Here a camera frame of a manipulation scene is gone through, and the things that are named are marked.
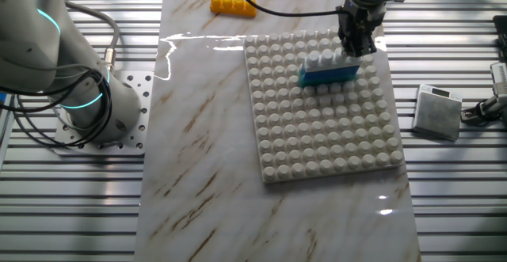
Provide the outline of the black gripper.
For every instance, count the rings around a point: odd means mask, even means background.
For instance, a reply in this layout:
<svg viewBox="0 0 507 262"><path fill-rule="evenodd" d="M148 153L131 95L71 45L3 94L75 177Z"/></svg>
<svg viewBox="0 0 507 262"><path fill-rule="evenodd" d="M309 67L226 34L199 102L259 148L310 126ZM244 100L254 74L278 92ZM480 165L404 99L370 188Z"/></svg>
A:
<svg viewBox="0 0 507 262"><path fill-rule="evenodd" d="M341 7L344 14L338 19L338 36L341 38L342 54L350 57L360 57L360 43L362 55L377 52L373 31L382 24L386 13L386 3L356 4L353 0L345 0Z"/></svg>

